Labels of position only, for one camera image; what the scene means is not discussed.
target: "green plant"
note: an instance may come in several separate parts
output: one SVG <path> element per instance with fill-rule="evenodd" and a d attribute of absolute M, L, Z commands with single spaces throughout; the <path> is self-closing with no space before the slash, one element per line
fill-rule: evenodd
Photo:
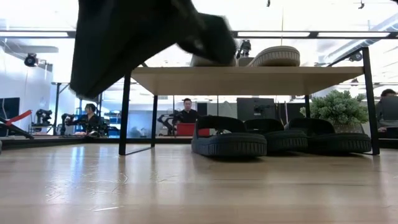
<path fill-rule="evenodd" d="M 368 109 L 360 104 L 363 95 L 352 98 L 349 91 L 331 91 L 325 97 L 314 97 L 310 103 L 311 118 L 325 119 L 333 125 L 352 126 L 368 121 Z M 305 116 L 305 108 L 300 108 Z"/>

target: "camera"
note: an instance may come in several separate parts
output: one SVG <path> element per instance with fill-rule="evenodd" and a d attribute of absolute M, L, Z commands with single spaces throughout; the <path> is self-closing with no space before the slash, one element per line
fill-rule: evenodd
<path fill-rule="evenodd" d="M 352 55 L 348 60 L 350 60 L 350 62 L 360 62 L 362 60 L 362 54 L 356 53 Z"/>
<path fill-rule="evenodd" d="M 24 63 L 26 66 L 34 68 L 34 67 L 38 66 L 39 60 L 37 59 L 35 53 L 28 53 L 27 57 L 25 58 Z"/>

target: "red laptop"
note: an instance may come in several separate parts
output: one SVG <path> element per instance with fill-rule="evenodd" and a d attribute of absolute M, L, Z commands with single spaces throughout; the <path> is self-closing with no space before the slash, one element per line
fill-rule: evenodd
<path fill-rule="evenodd" d="M 177 124 L 177 135 L 178 136 L 193 136 L 193 132 L 195 130 L 194 123 L 179 123 Z M 199 130 L 200 136 L 209 136 L 210 129 L 201 129 Z"/>

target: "desk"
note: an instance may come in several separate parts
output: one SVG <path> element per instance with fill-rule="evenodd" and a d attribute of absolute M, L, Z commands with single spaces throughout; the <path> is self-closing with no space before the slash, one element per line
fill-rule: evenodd
<path fill-rule="evenodd" d="M 363 67 L 142 67 L 131 77 L 154 95 L 309 95 L 363 73 Z"/>
<path fill-rule="evenodd" d="M 363 67 L 332 67 L 362 52 Z M 127 127 L 130 77 L 154 94 L 151 147 L 155 146 L 155 124 L 159 95 L 305 95 L 306 116 L 310 116 L 309 95 L 330 86 L 365 76 L 372 153 L 380 153 L 369 49 L 357 49 L 328 67 L 140 67 L 124 77 L 122 124 Z M 126 137 L 121 134 L 119 154 L 126 155 Z"/>

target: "black cloth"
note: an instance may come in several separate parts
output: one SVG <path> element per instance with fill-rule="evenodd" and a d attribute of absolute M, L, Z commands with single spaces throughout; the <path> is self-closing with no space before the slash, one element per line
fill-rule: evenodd
<path fill-rule="evenodd" d="M 197 119 L 200 117 L 199 113 L 195 110 L 190 110 L 189 112 L 183 110 L 179 112 L 177 116 L 173 119 L 173 124 L 177 121 L 181 123 L 196 123 Z"/>
<path fill-rule="evenodd" d="M 101 124 L 101 118 L 94 114 L 90 119 L 88 119 L 88 115 L 84 114 L 80 116 L 79 119 L 72 121 L 71 125 L 81 125 L 83 127 L 83 131 L 97 131 L 98 127 Z"/>

